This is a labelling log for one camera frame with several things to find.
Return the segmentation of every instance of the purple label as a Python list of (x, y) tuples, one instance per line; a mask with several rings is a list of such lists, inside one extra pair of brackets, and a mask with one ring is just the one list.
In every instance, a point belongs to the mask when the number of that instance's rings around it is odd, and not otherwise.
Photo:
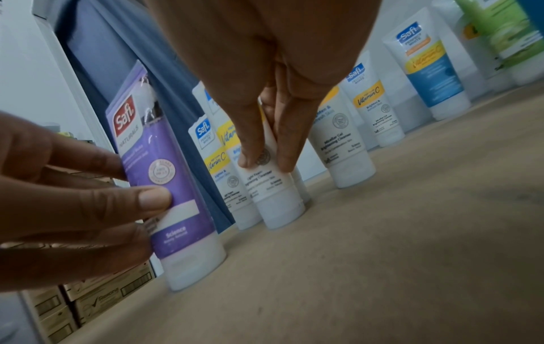
[(108, 121), (130, 185), (160, 185), (172, 193), (170, 209), (146, 223), (153, 249), (162, 259), (212, 234), (215, 226), (147, 73), (140, 68), (129, 91), (115, 100)]

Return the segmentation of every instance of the red safi logo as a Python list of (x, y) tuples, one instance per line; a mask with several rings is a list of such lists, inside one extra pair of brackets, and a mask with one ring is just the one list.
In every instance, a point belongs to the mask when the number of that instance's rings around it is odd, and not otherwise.
[(117, 110), (113, 116), (113, 126), (115, 128), (115, 136), (119, 137), (130, 126), (136, 118), (136, 109), (134, 108), (134, 100), (132, 96), (128, 97), (125, 103)]

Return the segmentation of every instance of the beige table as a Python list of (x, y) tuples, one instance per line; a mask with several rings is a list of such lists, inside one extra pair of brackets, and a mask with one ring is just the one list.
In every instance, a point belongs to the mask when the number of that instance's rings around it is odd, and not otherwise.
[(544, 342), (544, 94), (517, 90), (313, 181), (286, 228), (223, 235), (193, 287), (159, 278), (68, 343)]

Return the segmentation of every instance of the fingernail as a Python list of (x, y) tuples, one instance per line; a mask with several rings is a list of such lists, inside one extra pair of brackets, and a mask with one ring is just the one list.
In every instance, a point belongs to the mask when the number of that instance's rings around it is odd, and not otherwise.
[(238, 166), (243, 168), (248, 167), (248, 158), (245, 156), (244, 153), (240, 153), (240, 156), (238, 157)]
[(165, 210), (172, 203), (172, 195), (166, 188), (152, 188), (140, 192), (138, 202), (144, 211)]

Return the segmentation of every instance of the blue curtain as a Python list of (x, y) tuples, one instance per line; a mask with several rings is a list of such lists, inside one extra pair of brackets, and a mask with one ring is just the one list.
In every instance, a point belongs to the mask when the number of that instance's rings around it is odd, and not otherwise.
[(198, 79), (178, 60), (146, 8), (131, 0), (72, 0), (56, 33), (111, 141), (105, 109), (136, 59), (142, 61), (218, 232), (234, 223), (187, 132), (203, 113), (192, 95)]

